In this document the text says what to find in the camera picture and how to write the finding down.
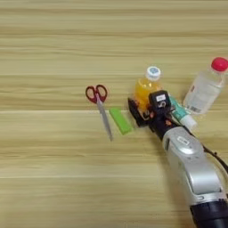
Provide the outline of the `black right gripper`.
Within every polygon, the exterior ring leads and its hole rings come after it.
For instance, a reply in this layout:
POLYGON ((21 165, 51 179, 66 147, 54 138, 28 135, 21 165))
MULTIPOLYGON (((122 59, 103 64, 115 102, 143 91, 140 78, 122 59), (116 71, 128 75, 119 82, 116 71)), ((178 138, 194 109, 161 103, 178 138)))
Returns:
MULTIPOLYGON (((136 124, 139 127, 147 126, 149 129, 162 141, 165 133, 173 128, 179 127, 166 113, 156 113, 154 110, 148 116, 145 112, 139 109, 135 100, 128 99, 128 108, 133 116, 136 124)), ((175 111, 175 106, 172 105, 170 113, 175 111)))

